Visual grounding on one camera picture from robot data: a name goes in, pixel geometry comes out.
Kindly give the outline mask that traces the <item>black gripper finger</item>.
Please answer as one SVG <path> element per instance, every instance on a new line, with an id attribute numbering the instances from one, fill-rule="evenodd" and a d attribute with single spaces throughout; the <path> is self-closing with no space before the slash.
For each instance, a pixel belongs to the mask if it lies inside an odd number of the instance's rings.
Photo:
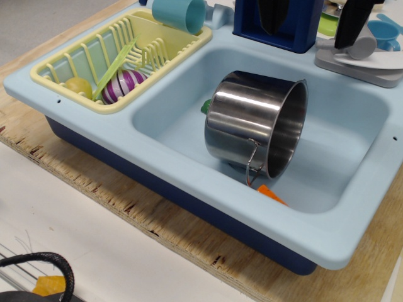
<path id="1" fill-rule="evenodd" d="M 278 32 L 287 18 L 289 5 L 289 0 L 258 0 L 260 24 L 267 34 Z"/>
<path id="2" fill-rule="evenodd" d="M 341 11 L 334 47 L 344 49 L 353 46 L 376 4 L 382 0 L 348 0 Z"/>

